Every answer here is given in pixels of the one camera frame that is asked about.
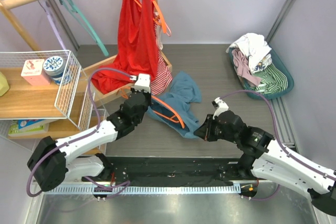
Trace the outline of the blue tank top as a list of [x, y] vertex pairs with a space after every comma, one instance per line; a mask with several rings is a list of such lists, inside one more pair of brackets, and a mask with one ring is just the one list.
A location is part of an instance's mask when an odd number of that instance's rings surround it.
[[202, 101], [201, 91], [191, 76], [180, 71], [171, 83], [168, 92], [159, 96], [159, 99], [169, 105], [181, 117], [184, 125], [181, 125], [173, 112], [161, 103], [153, 100], [147, 110], [147, 115], [154, 120], [168, 125], [177, 131], [183, 138], [197, 138], [194, 131], [199, 128], [199, 120], [191, 110], [191, 103]]

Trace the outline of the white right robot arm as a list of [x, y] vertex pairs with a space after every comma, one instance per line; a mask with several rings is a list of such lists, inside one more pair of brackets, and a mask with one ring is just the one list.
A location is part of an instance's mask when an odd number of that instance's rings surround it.
[[232, 111], [208, 114], [194, 135], [207, 141], [226, 140], [242, 151], [236, 173], [242, 179], [270, 180], [335, 216], [335, 171], [318, 165], [279, 143], [271, 134], [246, 125]]

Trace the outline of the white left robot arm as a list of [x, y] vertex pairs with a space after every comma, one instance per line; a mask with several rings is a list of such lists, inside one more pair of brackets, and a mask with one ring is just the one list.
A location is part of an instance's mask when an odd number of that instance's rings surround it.
[[135, 127], [142, 122], [150, 104], [150, 93], [132, 89], [132, 93], [120, 105], [119, 110], [97, 126], [58, 140], [53, 140], [50, 136], [44, 137], [27, 163], [30, 169], [27, 192], [30, 192], [33, 178], [42, 191], [57, 187], [65, 178], [66, 165], [69, 162], [94, 148], [95, 145], [113, 142], [134, 131]]

